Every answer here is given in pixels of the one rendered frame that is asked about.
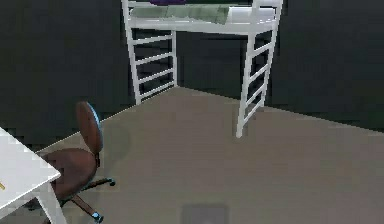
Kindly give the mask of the white loft bed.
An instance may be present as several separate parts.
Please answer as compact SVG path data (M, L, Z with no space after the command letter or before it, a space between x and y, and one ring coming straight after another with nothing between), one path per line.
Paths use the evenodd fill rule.
M138 76L138 67L143 64L164 58L171 58L174 63L178 61L176 37L179 32L245 36L247 48L236 126L236 136L240 138L254 111L265 104L283 2L252 0L249 6L230 6L226 21L218 23L194 17L141 18L135 16L133 11L138 8L150 9L153 7L151 3L121 0L135 103L139 105L145 98L179 84L176 64L145 78ZM136 58L136 46L165 40L172 44L169 52Z

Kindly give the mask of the brown swivel office chair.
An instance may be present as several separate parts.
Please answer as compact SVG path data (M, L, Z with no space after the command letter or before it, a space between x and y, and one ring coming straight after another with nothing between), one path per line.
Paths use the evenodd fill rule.
M95 224L101 224L104 217L87 204L79 193L105 183L114 186L116 181L113 178L94 181L103 149L103 134L95 109L89 102L80 101L76 104L76 118L81 137L89 150L64 148L44 155L43 159L61 174L51 183L59 206L72 202L90 215Z

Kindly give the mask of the green blanket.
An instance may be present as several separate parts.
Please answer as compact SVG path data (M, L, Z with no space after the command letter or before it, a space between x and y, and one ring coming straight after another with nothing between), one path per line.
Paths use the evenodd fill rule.
M141 6L133 8L130 15L136 18L189 18L223 25L229 10L227 4Z

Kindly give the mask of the purple pillow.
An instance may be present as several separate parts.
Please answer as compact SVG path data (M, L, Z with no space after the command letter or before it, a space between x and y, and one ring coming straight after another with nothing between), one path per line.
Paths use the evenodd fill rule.
M156 6L169 6L169 5L185 5L187 0L149 0L151 4Z

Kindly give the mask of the white desk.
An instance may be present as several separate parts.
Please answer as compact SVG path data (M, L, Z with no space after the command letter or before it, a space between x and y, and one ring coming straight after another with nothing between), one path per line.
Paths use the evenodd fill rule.
M51 183L60 172L0 127L0 220L37 199L51 224L67 224Z

